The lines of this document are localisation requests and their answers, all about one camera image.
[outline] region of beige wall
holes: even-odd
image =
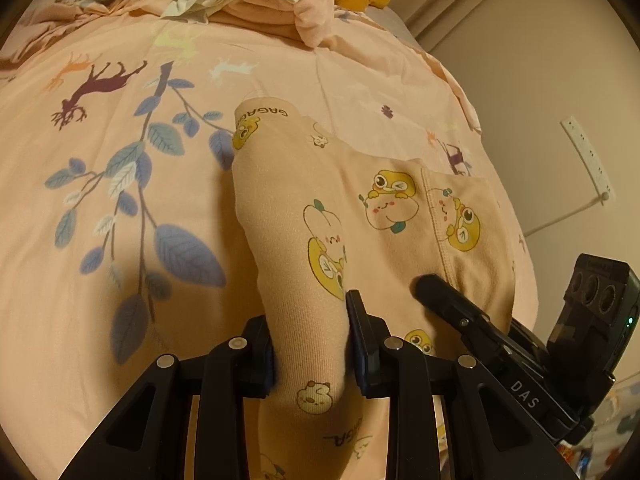
[[[612,180],[614,203],[527,239],[546,340],[579,253],[626,260],[640,274],[640,50],[606,0],[485,0],[431,52],[476,106],[525,232],[596,196],[565,117],[582,125]],[[640,329],[617,377],[639,370],[639,357]]]

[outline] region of metal screw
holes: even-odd
[[[385,346],[390,350],[399,350],[402,348],[403,344],[404,342],[402,341],[402,339],[396,336],[387,337],[385,339]]]
[[[476,361],[476,358],[472,355],[462,354],[458,358],[458,364],[463,368],[469,368],[471,370],[472,368],[476,367],[478,361]]]
[[[175,363],[174,356],[169,354],[161,355],[156,361],[156,364],[158,365],[159,368],[169,368],[173,366],[174,363]]]
[[[229,348],[233,350],[241,350],[247,345],[247,341],[244,337],[235,337],[229,341]]]

